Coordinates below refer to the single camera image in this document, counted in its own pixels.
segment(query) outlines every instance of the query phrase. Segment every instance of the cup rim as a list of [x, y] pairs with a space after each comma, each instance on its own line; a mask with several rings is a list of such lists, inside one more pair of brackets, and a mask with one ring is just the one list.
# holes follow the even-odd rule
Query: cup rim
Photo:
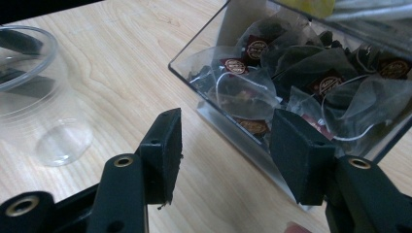
[[31, 27], [31, 26], [21, 26], [21, 25], [7, 25], [7, 26], [0, 26], [0, 31], [1, 30], [28, 30], [28, 31], [36, 31], [39, 32], [43, 35], [45, 35], [51, 44], [51, 52], [49, 52], [46, 55], [46, 58], [37, 66], [33, 67], [31, 70], [25, 72], [24, 74], [18, 76], [17, 78], [14, 78], [10, 81], [7, 81], [5, 83], [0, 84], [0, 91], [6, 91], [11, 88], [14, 88], [22, 83], [25, 83], [32, 78], [36, 77], [38, 74], [40, 74], [43, 70], [45, 70], [49, 65], [54, 61], [55, 56], [57, 54], [57, 40], [54, 38], [54, 36], [43, 29], [37, 28], [37, 27]]

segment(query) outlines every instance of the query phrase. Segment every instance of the clear plastic bin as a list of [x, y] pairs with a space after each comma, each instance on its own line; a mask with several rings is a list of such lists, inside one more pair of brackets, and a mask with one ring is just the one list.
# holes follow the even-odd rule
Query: clear plastic bin
[[[235, 47], [239, 38], [241, 38], [252, 23], [265, 17], [279, 14], [280, 11], [282, 12], [282, 17], [285, 17], [283, 19], [289, 22], [295, 21], [297, 18], [306, 20], [308, 17], [302, 13], [297, 13], [281, 7], [272, 1], [232, 0], [227, 2], [170, 62], [169, 69], [173, 74], [186, 83], [188, 87], [198, 93], [200, 100], [198, 102], [197, 111], [208, 122], [214, 125], [217, 130], [224, 134], [235, 147], [243, 151], [246, 157], [254, 162], [269, 178], [292, 196], [270, 157], [268, 149], [270, 132], [268, 131], [264, 137], [257, 137], [256, 134], [242, 126], [244, 124], [238, 120], [237, 116], [224, 110], [222, 105], [217, 104], [216, 99], [211, 98], [209, 91], [205, 89], [204, 86], [193, 84], [193, 74], [201, 73], [205, 66], [212, 66], [212, 61], [217, 57], [215, 50], [212, 50], [209, 53], [206, 52], [206, 56], [203, 52], [202, 59], [188, 63], [190, 60], [197, 59], [195, 55], [203, 50], [214, 47]], [[387, 24], [384, 22], [376, 24], [370, 21], [359, 21], [357, 26], [354, 26], [353, 28], [351, 27], [353, 23], [346, 21], [338, 23], [311, 18], [307, 22], [317, 35], [320, 35], [325, 31], [332, 32], [333, 41], [337, 40], [342, 45], [343, 49], [348, 49], [350, 52], [355, 51], [361, 45], [363, 45], [363, 48], [372, 45], [375, 49], [378, 48], [382, 53], [389, 53], [394, 57], [400, 57], [405, 60], [410, 60], [411, 58], [412, 52], [410, 52], [411, 49], [409, 48], [409, 38], [412, 37], [409, 37], [409, 32], [405, 31], [405, 33], [403, 33], [403, 31], [398, 30], [398, 34], [393, 34], [394, 39], [390, 40], [387, 44], [384, 44], [384, 41], [386, 41], [387, 38], [379, 36], [375, 37], [368, 34], [379, 31], [378, 28], [382, 25], [386, 25], [387, 29], [389, 24], [396, 25], [393, 21], [388, 22]], [[369, 31], [362, 29], [362, 27], [366, 25], [369, 25], [367, 26]], [[411, 79], [410, 72], [405, 75], [405, 79]], [[370, 145], [358, 154], [359, 156], [379, 162], [402, 135], [408, 131], [412, 124], [412, 105], [410, 99], [406, 99], [405, 103], [406, 104], [402, 107], [402, 111], [396, 115], [390, 123], [386, 124], [384, 127], [378, 127], [378, 129], [369, 132], [373, 134], [373, 139], [368, 139], [368, 141], [371, 142]]]

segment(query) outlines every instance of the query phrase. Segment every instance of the wooden table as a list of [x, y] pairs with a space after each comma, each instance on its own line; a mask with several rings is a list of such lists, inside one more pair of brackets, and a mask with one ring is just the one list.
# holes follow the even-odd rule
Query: wooden table
[[[0, 202], [45, 190], [55, 201], [100, 180], [112, 156], [134, 152], [156, 116], [183, 111], [185, 159], [171, 206], [150, 206], [152, 232], [283, 232], [298, 222], [327, 232], [324, 207], [306, 213], [195, 110], [197, 96], [168, 69], [169, 61], [223, 5], [223, 0], [108, 0], [13, 24], [50, 31], [72, 69], [70, 77], [94, 139], [77, 161], [40, 166], [26, 154], [1, 154]], [[412, 195], [412, 132], [381, 162]]]

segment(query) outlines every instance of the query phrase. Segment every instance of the plastic cup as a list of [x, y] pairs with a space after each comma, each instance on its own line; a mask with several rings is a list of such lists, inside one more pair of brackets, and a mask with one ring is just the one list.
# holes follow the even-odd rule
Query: plastic cup
[[0, 139], [59, 166], [79, 158], [92, 140], [52, 34], [0, 27]]

